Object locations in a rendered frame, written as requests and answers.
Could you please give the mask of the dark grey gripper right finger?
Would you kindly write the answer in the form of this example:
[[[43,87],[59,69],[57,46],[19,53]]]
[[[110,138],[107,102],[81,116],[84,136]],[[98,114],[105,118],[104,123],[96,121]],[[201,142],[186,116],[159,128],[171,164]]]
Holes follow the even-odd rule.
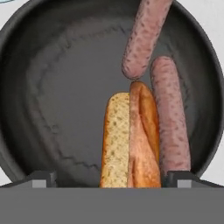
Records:
[[[168,171],[164,178],[164,187],[170,188],[223,188],[223,185],[201,180],[190,171]]]

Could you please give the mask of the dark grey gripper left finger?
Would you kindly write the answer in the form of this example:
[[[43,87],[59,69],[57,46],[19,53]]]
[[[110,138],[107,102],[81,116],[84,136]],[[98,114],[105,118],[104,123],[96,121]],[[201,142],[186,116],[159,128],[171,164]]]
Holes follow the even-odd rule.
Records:
[[[54,171],[35,171],[24,179],[1,185],[1,188],[51,188],[57,186],[56,179],[57,175]]]

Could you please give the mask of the brown hot dog bun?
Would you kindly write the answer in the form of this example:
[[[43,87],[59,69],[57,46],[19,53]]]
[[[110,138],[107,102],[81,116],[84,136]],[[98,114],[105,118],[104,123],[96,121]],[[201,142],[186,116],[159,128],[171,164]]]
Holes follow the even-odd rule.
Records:
[[[130,135],[130,94],[117,93],[106,107],[101,157],[102,188],[127,186]]]
[[[158,112],[149,88],[134,81],[129,90],[128,187],[160,187]]]

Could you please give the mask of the pink sausage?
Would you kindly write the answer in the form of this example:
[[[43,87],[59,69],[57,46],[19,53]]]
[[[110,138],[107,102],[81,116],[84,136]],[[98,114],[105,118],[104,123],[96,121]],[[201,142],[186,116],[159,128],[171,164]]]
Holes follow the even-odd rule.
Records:
[[[186,116],[174,61],[167,56],[156,58],[150,70],[159,120],[160,168],[168,172],[190,171],[191,156]]]
[[[141,0],[122,58],[129,79],[143,76],[173,0]]]

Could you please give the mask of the dark grey bowl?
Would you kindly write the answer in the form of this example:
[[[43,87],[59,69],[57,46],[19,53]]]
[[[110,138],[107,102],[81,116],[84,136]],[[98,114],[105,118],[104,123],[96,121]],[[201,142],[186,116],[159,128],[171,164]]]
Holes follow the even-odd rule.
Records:
[[[111,95],[126,92],[123,51],[139,0],[28,0],[0,30],[0,165],[12,180],[56,171],[61,187],[96,187]],[[154,53],[177,65],[192,171],[224,130],[224,77],[212,44],[179,3]]]

